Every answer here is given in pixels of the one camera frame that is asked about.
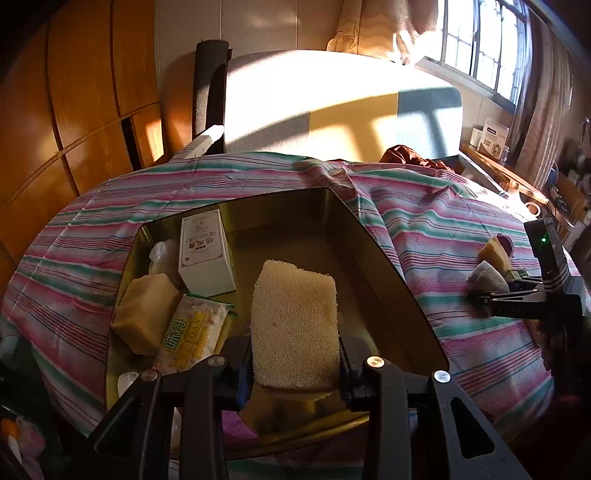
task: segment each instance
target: curtain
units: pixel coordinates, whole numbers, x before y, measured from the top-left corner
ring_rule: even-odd
[[[507,146],[509,147],[509,157],[507,163],[515,166],[521,147],[525,140],[525,134],[531,122],[531,115],[534,111],[535,100],[538,92],[538,81],[540,72],[538,65],[538,31],[536,25],[531,25],[529,9],[525,9],[525,42],[522,46],[523,55],[518,57],[518,69],[522,69],[523,75],[521,77],[521,85],[519,88],[519,98],[515,105],[515,112],[513,119],[509,126],[509,137],[507,138]],[[532,40],[532,35],[535,34],[535,40]],[[532,42],[535,43],[535,48],[532,48]]]
[[[570,108],[571,75],[569,57],[562,42],[535,15],[531,15],[531,18],[536,19],[540,32],[539,86],[531,95],[525,94],[526,108],[522,113],[523,117],[515,120],[515,127],[519,128],[521,125],[522,128],[522,146],[515,163],[515,172],[536,188],[541,189],[548,179],[550,169],[562,146],[561,130],[564,117]],[[528,116],[528,103],[531,120],[525,126],[524,118]],[[515,140],[518,138],[517,135],[511,139],[512,142],[517,142],[516,145],[519,143]]]
[[[437,26],[437,0],[345,0],[327,50],[414,64]]]

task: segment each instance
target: white box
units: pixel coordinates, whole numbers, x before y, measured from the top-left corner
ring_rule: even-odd
[[[183,218],[178,272],[189,291],[203,297],[236,290],[219,210]]]
[[[486,117],[482,135],[478,142],[478,153],[486,155],[495,160],[500,159],[503,147],[509,135],[509,129],[504,125],[496,123],[491,117]]]

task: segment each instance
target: window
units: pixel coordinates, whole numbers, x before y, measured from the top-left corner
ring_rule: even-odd
[[[527,40],[520,0],[438,0],[427,57],[461,72],[513,105],[519,98]]]

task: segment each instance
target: striped bedsheet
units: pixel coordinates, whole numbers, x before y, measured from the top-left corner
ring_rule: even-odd
[[[105,412],[111,313],[139,226],[212,202],[306,187],[331,188],[374,236],[427,315],[451,373],[501,433],[512,437],[545,411],[553,382],[523,322],[477,319],[463,298],[478,250],[496,233],[512,238],[514,267],[539,274],[522,220],[475,183],[421,167],[244,153],[109,180],[58,213],[28,248],[4,297],[2,334],[30,340],[56,409],[88,434]]]

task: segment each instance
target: cardboard box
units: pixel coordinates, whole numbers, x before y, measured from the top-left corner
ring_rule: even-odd
[[[558,173],[558,180],[556,181],[556,188],[558,192],[565,199],[566,203],[569,204],[571,214],[568,215],[569,220],[575,223],[579,220],[579,217],[583,214],[587,205],[587,199],[585,194],[581,192],[575,185],[573,185],[567,177]]]
[[[178,272],[191,293],[211,297],[236,290],[219,210],[183,218]]]
[[[499,160],[503,153],[507,135],[509,135],[507,127],[496,123],[490,117],[486,117],[486,122],[482,127],[482,135],[478,142],[478,153]]]

